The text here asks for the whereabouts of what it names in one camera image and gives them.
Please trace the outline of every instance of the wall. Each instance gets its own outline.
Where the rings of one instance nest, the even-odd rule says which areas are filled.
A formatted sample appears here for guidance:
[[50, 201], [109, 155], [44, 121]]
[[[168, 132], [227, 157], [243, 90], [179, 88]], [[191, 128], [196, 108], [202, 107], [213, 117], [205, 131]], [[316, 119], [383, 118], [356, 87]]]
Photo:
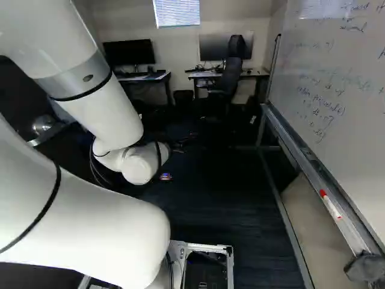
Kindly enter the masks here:
[[199, 63], [199, 34], [254, 31], [253, 59], [245, 61], [244, 67], [261, 66], [271, 1], [201, 0], [201, 25], [183, 28], [157, 29], [152, 0], [94, 0], [92, 11], [103, 42], [152, 39], [155, 68], [172, 71], [171, 90], [176, 90], [193, 89], [184, 70]]
[[273, 59], [275, 39], [278, 34], [282, 33], [283, 23], [285, 20], [287, 0], [273, 0], [271, 6], [271, 18], [267, 36], [267, 44], [263, 66], [270, 70], [271, 61]]

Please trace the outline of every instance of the window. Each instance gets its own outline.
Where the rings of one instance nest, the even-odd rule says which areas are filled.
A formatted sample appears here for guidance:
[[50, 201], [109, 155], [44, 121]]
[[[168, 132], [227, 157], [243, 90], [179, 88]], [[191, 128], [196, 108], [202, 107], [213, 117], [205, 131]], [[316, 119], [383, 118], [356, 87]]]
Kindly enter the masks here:
[[153, 0], [158, 28], [200, 25], [199, 0]]

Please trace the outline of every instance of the dark blue carpet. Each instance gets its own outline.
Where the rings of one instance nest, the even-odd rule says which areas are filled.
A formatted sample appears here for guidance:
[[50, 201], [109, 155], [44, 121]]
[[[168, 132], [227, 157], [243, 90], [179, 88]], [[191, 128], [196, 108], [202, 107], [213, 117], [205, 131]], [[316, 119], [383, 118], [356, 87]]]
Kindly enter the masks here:
[[142, 199], [170, 218], [171, 237], [235, 248], [235, 288], [304, 288], [292, 246], [258, 157], [193, 148], [164, 166], [173, 181]]

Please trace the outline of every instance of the keyboard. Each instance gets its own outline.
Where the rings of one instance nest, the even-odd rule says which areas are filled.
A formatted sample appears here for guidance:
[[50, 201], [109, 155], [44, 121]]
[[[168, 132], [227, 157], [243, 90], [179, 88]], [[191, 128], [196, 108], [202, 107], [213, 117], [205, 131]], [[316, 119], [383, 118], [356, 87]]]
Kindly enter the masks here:
[[165, 72], [154, 72], [151, 73], [150, 75], [147, 75], [144, 79], [156, 79], [160, 76], [162, 76]]
[[117, 76], [121, 78], [130, 78], [148, 75], [148, 72], [131, 72], [131, 73], [118, 73]]

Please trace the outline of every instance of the small object on floor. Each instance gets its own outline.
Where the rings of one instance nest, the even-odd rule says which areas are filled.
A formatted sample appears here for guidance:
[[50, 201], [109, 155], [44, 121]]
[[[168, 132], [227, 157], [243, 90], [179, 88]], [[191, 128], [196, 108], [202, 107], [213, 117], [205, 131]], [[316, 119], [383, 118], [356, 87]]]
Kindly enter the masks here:
[[161, 174], [161, 176], [159, 177], [159, 179], [161, 181], [171, 181], [173, 179], [173, 177], [171, 176], [171, 174], [169, 173], [163, 173]]

